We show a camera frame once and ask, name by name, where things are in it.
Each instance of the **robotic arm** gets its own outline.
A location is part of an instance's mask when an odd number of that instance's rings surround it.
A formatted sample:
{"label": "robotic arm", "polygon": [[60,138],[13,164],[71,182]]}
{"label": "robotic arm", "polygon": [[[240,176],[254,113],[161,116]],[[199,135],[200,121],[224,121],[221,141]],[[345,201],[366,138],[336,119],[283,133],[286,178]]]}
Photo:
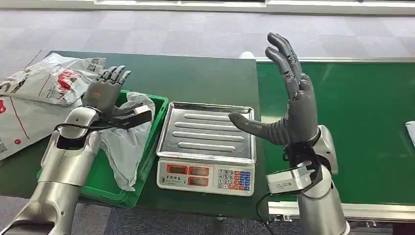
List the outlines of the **robotic arm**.
{"label": "robotic arm", "polygon": [[248,120],[239,113],[229,114],[242,131],[285,146],[283,159],[290,169],[267,175],[270,193],[295,193],[304,235],[346,235],[350,226],[345,220],[339,193],[331,180],[337,174],[337,160],[331,134],[317,123],[317,107],[310,78],[290,43],[278,34],[269,33],[265,55],[278,67],[288,93],[287,112],[277,122],[266,124]]}
{"label": "robotic arm", "polygon": [[115,102],[131,71],[110,67],[93,81],[83,107],[71,111],[55,127],[41,161],[38,185],[23,209],[0,235],[70,235],[79,192],[101,145],[99,130],[128,129],[151,121],[151,110],[137,104],[118,108]]}

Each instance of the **qr code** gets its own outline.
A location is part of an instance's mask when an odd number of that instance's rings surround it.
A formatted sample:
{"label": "qr code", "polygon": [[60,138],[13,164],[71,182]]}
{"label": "qr code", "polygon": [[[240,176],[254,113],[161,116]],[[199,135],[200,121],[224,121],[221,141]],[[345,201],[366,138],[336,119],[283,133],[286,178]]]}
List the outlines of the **qr code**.
{"label": "qr code", "polygon": [[88,65],[87,70],[95,72],[96,66],[95,65]]}
{"label": "qr code", "polygon": [[91,63],[93,63],[93,64],[98,64],[98,62],[99,62],[99,59],[98,58],[93,58],[91,60]]}
{"label": "qr code", "polygon": [[0,153],[7,151],[6,145],[4,143],[0,143]]}

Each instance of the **green tabletop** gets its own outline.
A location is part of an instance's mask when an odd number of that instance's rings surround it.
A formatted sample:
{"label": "green tabletop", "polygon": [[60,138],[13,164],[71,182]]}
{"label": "green tabletop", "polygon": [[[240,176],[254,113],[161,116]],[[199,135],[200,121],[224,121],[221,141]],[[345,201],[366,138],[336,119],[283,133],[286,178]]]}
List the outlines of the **green tabletop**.
{"label": "green tabletop", "polygon": [[[164,96],[169,101],[242,105],[254,108],[259,120],[256,64],[253,60],[178,56],[57,52],[62,56],[105,57],[107,66],[125,65],[133,73],[123,89]],[[30,197],[36,171],[48,140],[41,141],[3,161],[0,194]],[[257,143],[254,194],[227,196],[160,189],[156,184],[157,163],[147,178],[137,206],[205,215],[257,218],[255,204],[268,191],[262,141]],[[261,211],[267,214],[266,202]]]}
{"label": "green tabletop", "polygon": [[[313,81],[319,123],[336,147],[334,182],[343,203],[415,204],[415,148],[405,123],[415,120],[415,64],[302,62]],[[258,63],[262,119],[285,113],[277,68]],[[267,173],[287,168],[281,147],[264,144]],[[291,198],[275,197],[273,200]]]}

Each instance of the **electronic scale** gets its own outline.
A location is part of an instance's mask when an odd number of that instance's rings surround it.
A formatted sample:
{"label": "electronic scale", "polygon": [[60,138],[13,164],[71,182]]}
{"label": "electronic scale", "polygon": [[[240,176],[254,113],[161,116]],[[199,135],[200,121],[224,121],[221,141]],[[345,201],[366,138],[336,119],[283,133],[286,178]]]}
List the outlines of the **electronic scale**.
{"label": "electronic scale", "polygon": [[251,196],[255,138],[237,129],[231,112],[250,107],[171,102],[157,146],[157,185],[184,191]]}

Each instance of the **stainless steel weighing tray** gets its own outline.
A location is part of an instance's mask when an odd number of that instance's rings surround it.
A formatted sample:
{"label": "stainless steel weighing tray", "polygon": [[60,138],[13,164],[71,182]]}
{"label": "stainless steel weighing tray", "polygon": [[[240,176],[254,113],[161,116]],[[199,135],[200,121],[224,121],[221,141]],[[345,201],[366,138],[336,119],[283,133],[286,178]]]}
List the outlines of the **stainless steel weighing tray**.
{"label": "stainless steel weighing tray", "polygon": [[171,102],[157,147],[159,157],[255,163],[254,136],[237,129],[231,112],[254,118],[250,107]]}

